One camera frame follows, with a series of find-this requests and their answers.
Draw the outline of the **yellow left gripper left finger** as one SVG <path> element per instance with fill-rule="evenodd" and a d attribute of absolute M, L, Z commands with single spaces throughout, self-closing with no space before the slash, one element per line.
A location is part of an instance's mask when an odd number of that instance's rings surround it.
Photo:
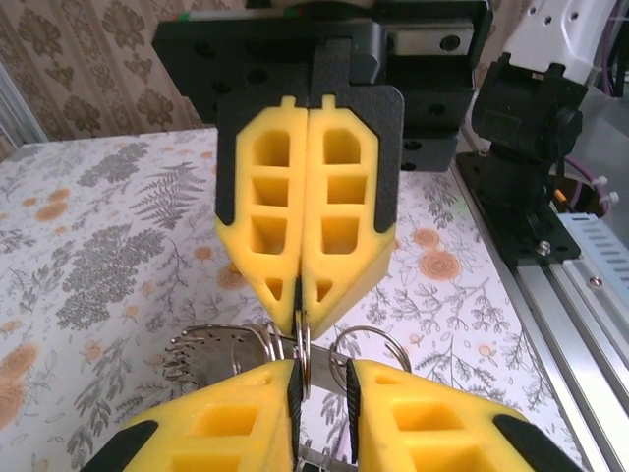
<path fill-rule="evenodd" d="M 81 472 L 294 472 L 297 371 L 291 360 L 269 362 L 150 408 Z"/>

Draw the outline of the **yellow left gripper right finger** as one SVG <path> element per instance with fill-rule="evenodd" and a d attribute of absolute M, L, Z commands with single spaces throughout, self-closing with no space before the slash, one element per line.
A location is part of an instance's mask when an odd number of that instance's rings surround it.
<path fill-rule="evenodd" d="M 583 472 L 500 403 L 370 360 L 346 364 L 358 472 Z"/>

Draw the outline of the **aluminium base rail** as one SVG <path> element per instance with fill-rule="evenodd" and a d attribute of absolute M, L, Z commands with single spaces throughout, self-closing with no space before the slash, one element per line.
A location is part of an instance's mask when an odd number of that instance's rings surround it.
<path fill-rule="evenodd" d="M 629 310 L 584 254 L 573 260 L 523 251 L 509 266 L 472 189 L 481 171 L 472 152 L 452 166 L 550 389 L 592 472 L 629 472 Z"/>

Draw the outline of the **aluminium frame post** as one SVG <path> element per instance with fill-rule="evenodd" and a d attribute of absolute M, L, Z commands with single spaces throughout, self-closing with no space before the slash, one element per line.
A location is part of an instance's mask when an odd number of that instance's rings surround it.
<path fill-rule="evenodd" d="M 0 61 L 0 161 L 26 144 L 48 141 L 43 128 Z"/>

